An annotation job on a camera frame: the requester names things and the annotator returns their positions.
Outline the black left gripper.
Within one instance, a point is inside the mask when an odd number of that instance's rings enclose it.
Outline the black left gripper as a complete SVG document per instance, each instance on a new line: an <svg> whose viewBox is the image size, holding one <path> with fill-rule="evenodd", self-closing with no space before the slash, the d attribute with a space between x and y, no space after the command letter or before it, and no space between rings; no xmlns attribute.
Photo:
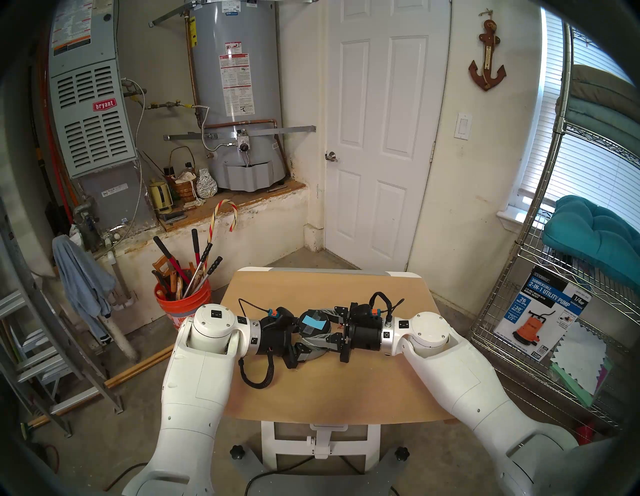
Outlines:
<svg viewBox="0 0 640 496"><path fill-rule="evenodd" d="M293 345L292 334L297 332L297 320L260 320L259 355L281 357L288 369L322 357L328 350L309 345Z"/></svg>

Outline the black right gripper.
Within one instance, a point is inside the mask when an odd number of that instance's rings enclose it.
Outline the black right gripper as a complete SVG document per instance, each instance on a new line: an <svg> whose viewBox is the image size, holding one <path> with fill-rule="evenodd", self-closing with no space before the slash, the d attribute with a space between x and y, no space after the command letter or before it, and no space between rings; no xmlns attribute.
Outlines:
<svg viewBox="0 0 640 496"><path fill-rule="evenodd" d="M313 351L340 351L340 361L350 361L351 350L380 351L383 319L349 319L345 306L321 308L328 321L345 321L344 333L320 333L304 337L304 345Z"/></svg>

